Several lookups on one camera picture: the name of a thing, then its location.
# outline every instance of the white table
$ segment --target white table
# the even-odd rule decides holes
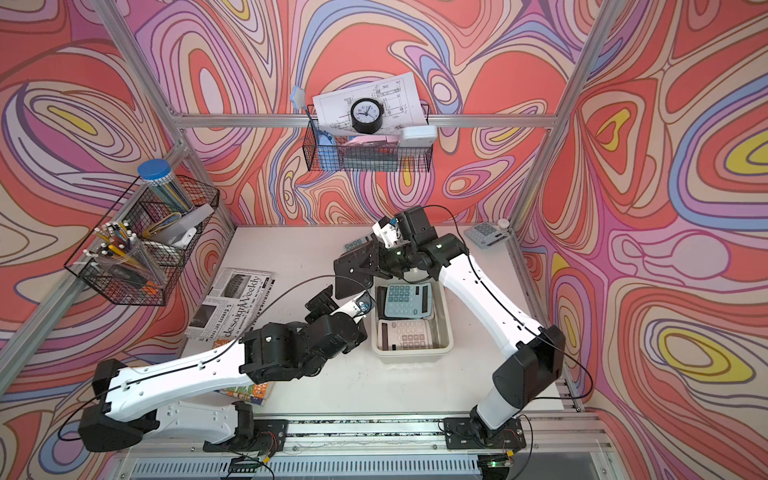
[[[266,270],[276,282],[268,302],[312,276],[333,273],[333,261],[344,243],[370,233],[370,227],[240,227],[222,267]],[[438,234],[453,227],[438,227]],[[517,306],[529,312],[515,268],[504,245],[472,250],[478,263]],[[316,280],[289,293],[257,323],[303,321],[304,303],[333,278]],[[275,382],[256,414],[462,413],[481,402],[492,387],[492,373],[504,362],[485,327],[452,292],[445,290],[453,331],[453,350],[435,363],[384,365],[366,340],[347,355],[329,360],[315,377]],[[366,326],[370,333],[370,323]],[[185,351],[185,355],[195,353]],[[542,396],[558,397],[554,384]],[[205,402],[231,398],[210,393]],[[560,400],[531,402],[526,411],[563,410]]]

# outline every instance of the wire basket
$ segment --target wire basket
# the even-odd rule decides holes
[[[422,101],[429,124],[429,104]],[[429,172],[432,147],[398,147],[397,144],[345,145],[349,137],[318,138],[318,131],[307,122],[304,134],[304,159],[309,171]]]
[[[192,199],[195,207],[210,204],[213,209],[216,209],[219,206],[220,194],[217,188],[202,184],[195,179],[183,175],[179,175],[178,178],[179,182]],[[115,207],[118,206],[118,204],[123,204],[124,197],[131,192],[132,190],[129,187],[123,193],[123,197],[115,202],[113,207],[101,218],[98,224],[103,224],[103,222],[107,220],[107,217],[113,214],[113,210],[116,210]],[[141,234],[141,232],[151,224],[162,220],[171,212],[172,209],[163,203],[151,189],[147,188],[141,194],[141,197],[139,197],[136,204],[121,218],[121,220],[128,220],[131,230]],[[210,216],[196,226],[197,232],[185,248],[176,248],[163,243],[142,240],[148,253],[154,258],[157,265],[163,270],[168,278],[163,286],[140,283],[129,278],[105,273],[102,269],[97,268],[92,262],[85,262],[81,269],[77,269],[75,264],[79,262],[74,262],[73,260],[75,257],[81,255],[83,246],[88,241],[90,235],[86,236],[83,241],[80,242],[77,249],[75,249],[72,255],[67,259],[64,267],[75,276],[81,278],[93,290],[99,292],[104,298],[115,305],[164,306],[171,293],[174,291],[174,287],[183,273],[184,267],[187,265],[187,261],[197,245],[197,241],[203,234],[205,226],[208,225],[208,220],[210,220]]]

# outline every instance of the technical drawing paper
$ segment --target technical drawing paper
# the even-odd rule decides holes
[[[367,84],[315,95],[312,102],[320,128],[332,135],[361,135],[352,127],[349,110],[361,98],[373,98],[383,108],[377,135],[398,134],[404,127],[426,125],[412,72]]]

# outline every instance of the plastic tray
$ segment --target plastic tray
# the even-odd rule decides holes
[[[405,279],[411,282],[420,280],[426,276],[426,272],[421,270],[411,270],[405,274]],[[453,332],[451,331],[451,319],[448,315],[448,306],[445,303],[445,289],[442,283],[436,280],[426,280],[425,283],[432,284],[432,299],[434,301],[435,315],[427,320],[429,328],[432,330],[432,339],[438,348],[422,350],[381,350],[379,348],[379,312],[376,308],[369,314],[371,320],[369,337],[371,339],[371,348],[383,363],[426,363],[437,362],[446,353],[453,348]],[[378,277],[373,278],[374,294],[379,286],[387,286],[391,283],[403,283],[399,278],[384,280]]]

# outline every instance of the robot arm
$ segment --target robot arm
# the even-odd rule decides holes
[[[494,388],[470,413],[476,436],[494,437],[560,376],[563,333],[556,326],[544,329],[523,313],[483,273],[463,242],[453,234],[437,236],[422,207],[383,218],[373,231],[381,242],[368,242],[339,258],[334,263],[336,274],[372,285],[372,276],[402,278],[415,267],[439,280],[469,307],[506,358],[493,374]],[[337,296],[360,289],[358,283],[336,279]]]

